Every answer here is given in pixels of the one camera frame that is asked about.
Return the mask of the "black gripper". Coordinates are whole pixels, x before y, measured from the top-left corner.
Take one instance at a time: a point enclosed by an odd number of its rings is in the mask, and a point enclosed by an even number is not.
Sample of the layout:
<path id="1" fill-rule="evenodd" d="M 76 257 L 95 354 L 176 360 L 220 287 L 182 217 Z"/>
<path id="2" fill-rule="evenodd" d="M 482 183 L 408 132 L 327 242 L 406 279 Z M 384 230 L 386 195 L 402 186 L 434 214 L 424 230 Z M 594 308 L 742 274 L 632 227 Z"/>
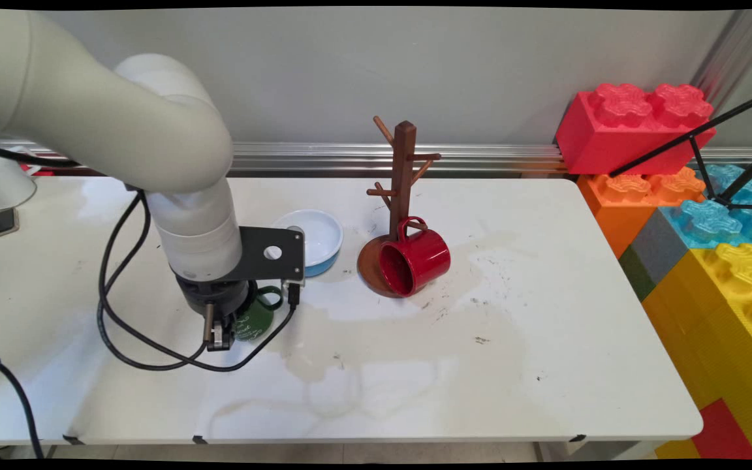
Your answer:
<path id="1" fill-rule="evenodd" d="M 232 324 L 244 315 L 257 297 L 257 281 L 196 282 L 177 277 L 180 291 L 188 306 L 204 316 L 212 304 L 210 351 L 224 352 L 232 348 Z"/>

